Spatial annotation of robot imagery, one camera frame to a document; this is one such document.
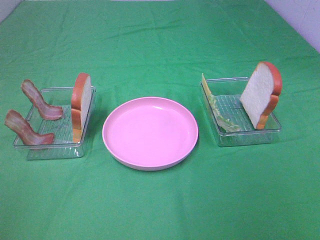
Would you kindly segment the toy lettuce leaf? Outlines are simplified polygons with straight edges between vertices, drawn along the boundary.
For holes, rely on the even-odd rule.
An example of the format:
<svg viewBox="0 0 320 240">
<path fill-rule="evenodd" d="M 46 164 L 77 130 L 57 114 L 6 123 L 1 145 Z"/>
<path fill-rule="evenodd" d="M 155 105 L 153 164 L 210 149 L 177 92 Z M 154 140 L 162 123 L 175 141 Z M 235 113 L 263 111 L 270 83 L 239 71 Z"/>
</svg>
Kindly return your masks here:
<svg viewBox="0 0 320 240">
<path fill-rule="evenodd" d="M 239 132 L 241 128 L 233 123 L 230 119 L 224 118 L 218 108 L 216 97 L 210 93 L 208 95 L 208 102 L 212 109 L 213 115 L 217 121 L 217 124 L 223 128 L 227 133 Z"/>
</svg>

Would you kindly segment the toy bread slice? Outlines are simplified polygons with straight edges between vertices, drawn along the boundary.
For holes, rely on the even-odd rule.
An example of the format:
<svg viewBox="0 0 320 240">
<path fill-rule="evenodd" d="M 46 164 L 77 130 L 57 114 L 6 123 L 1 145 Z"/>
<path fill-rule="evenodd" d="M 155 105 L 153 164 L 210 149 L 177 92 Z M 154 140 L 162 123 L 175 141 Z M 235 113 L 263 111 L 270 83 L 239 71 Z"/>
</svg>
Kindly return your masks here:
<svg viewBox="0 0 320 240">
<path fill-rule="evenodd" d="M 73 142 L 81 141 L 91 102 L 91 77 L 81 72 L 76 78 L 71 96 Z"/>
<path fill-rule="evenodd" d="M 279 102 L 282 86 L 282 76 L 277 67 L 267 61 L 259 62 L 240 96 L 254 129 L 265 128 L 269 115 Z"/>
</svg>

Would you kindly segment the toy bacon strip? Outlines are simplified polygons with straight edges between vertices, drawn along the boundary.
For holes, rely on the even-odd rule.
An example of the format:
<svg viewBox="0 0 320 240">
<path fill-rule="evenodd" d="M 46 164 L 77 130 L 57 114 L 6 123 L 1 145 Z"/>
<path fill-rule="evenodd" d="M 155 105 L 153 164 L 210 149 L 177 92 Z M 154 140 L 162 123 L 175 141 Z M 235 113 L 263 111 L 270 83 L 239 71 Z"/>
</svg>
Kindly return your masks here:
<svg viewBox="0 0 320 240">
<path fill-rule="evenodd" d="M 21 90 L 32 102 L 44 120 L 55 121 L 62 117 L 62 107 L 46 103 L 42 94 L 31 80 L 25 79 L 21 84 Z"/>
<path fill-rule="evenodd" d="M 4 124 L 14 131 L 25 145 L 50 145 L 54 142 L 54 133 L 35 132 L 22 115 L 13 109 L 7 112 Z"/>
</svg>

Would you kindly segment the pink round plate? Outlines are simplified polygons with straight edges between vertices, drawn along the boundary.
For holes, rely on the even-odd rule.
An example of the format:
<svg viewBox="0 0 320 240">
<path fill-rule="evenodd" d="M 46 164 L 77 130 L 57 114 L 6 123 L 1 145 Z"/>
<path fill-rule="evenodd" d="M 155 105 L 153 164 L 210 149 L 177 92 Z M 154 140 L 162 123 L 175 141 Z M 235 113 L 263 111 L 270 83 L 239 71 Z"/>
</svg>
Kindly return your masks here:
<svg viewBox="0 0 320 240">
<path fill-rule="evenodd" d="M 182 162 L 196 146 L 198 124 L 180 103 L 163 97 L 141 97 L 123 103 L 106 118 L 104 145 L 121 164 L 158 171 Z"/>
</svg>

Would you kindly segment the yellow toy cheese slice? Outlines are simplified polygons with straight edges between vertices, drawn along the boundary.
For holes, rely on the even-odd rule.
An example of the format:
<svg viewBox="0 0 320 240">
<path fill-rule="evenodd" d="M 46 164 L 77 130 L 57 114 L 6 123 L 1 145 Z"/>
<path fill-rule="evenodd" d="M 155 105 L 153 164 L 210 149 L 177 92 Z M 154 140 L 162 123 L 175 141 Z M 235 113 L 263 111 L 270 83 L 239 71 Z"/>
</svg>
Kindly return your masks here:
<svg viewBox="0 0 320 240">
<path fill-rule="evenodd" d="M 206 98 L 207 98 L 208 102 L 210 103 L 212 100 L 212 93 L 211 93 L 211 90 L 209 89 L 209 86 L 206 81 L 204 73 L 201 74 L 201 83 L 202 83 L 202 87 L 203 87 L 204 93 L 206 95 Z"/>
</svg>

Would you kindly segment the right clear plastic tray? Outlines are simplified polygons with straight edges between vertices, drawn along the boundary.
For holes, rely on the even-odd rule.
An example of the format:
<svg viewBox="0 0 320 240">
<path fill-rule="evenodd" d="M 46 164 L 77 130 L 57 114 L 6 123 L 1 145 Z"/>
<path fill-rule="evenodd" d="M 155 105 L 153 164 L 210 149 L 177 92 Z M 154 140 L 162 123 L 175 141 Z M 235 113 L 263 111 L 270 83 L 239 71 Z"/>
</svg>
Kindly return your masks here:
<svg viewBox="0 0 320 240">
<path fill-rule="evenodd" d="M 210 122 L 213 136 L 220 147 L 248 146 L 275 143 L 279 140 L 281 124 L 274 113 L 267 119 L 264 129 L 254 129 L 245 109 L 240 102 L 248 77 L 230 77 L 207 79 L 207 85 L 217 100 L 217 107 L 221 115 L 238 125 L 241 130 L 226 132 L 220 127 L 213 114 L 211 106 L 204 92 L 202 81 L 200 88 L 203 97 L 203 105 L 206 108 L 207 118 Z"/>
</svg>

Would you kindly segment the clear plastic tray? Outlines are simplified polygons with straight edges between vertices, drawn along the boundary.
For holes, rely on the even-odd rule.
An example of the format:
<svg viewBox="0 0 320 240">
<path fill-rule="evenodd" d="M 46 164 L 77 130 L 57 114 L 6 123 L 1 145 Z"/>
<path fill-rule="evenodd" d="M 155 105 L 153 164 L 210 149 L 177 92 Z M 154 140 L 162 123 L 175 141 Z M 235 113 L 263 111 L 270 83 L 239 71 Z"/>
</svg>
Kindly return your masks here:
<svg viewBox="0 0 320 240">
<path fill-rule="evenodd" d="M 281 124 L 274 113 L 267 119 L 264 129 L 254 129 L 245 109 L 240 102 L 248 77 L 230 77 L 207 79 L 207 85 L 217 100 L 217 107 L 221 115 L 238 125 L 241 130 L 226 132 L 220 127 L 213 114 L 211 106 L 204 92 L 202 81 L 200 88 L 203 97 L 203 105 L 206 108 L 207 118 L 210 122 L 213 136 L 220 147 L 248 146 L 275 143 L 279 140 Z"/>
<path fill-rule="evenodd" d="M 73 87 L 50 87 L 40 90 L 44 100 L 54 106 L 60 106 L 63 115 L 58 120 L 44 120 L 38 110 L 32 106 L 26 121 L 33 130 L 39 134 L 54 134 L 53 144 L 25 145 L 19 136 L 16 136 L 13 147 L 18 150 L 27 160 L 50 160 L 81 158 L 87 151 L 89 140 L 87 129 L 90 124 L 91 115 L 95 109 L 96 88 L 91 87 L 89 108 L 84 124 L 84 129 L 79 142 L 73 141 L 73 125 L 71 115 L 71 97 Z"/>
</svg>

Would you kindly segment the green tablecloth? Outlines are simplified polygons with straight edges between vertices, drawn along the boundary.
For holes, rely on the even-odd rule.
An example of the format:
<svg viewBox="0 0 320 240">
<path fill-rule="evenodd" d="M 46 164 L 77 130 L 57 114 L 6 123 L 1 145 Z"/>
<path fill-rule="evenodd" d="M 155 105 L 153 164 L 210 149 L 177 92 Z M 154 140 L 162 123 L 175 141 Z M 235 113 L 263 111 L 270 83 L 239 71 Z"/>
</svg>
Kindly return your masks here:
<svg viewBox="0 0 320 240">
<path fill-rule="evenodd" d="M 271 144 L 219 147 L 201 76 L 282 75 Z M 31 107 L 20 85 L 91 75 L 95 111 L 82 158 L 28 161 L 0 127 L 3 240 L 317 240 L 320 56 L 265 1 L 23 1 L 0 25 L 0 117 Z M 143 96 L 173 99 L 199 137 L 183 162 L 138 171 L 117 162 L 102 126 Z"/>
</svg>

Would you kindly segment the left clear plastic tray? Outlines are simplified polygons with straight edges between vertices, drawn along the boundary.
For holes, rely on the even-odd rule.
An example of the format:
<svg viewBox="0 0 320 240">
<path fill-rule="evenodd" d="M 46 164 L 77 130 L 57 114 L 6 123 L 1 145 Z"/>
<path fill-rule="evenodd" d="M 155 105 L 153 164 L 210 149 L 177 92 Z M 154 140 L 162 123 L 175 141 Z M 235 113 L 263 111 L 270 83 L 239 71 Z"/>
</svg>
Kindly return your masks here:
<svg viewBox="0 0 320 240">
<path fill-rule="evenodd" d="M 16 136 L 13 147 L 18 150 L 27 160 L 50 160 L 81 158 L 87 151 L 89 140 L 87 129 L 90 124 L 91 115 L 95 109 L 96 88 L 91 87 L 89 108 L 84 124 L 84 129 L 79 142 L 73 141 L 73 125 L 71 115 L 71 97 L 73 87 L 50 87 L 40 90 L 44 100 L 54 106 L 60 106 L 63 115 L 58 120 L 44 120 L 38 110 L 32 106 L 26 121 L 33 130 L 39 134 L 54 134 L 53 144 L 25 145 L 19 136 Z"/>
</svg>

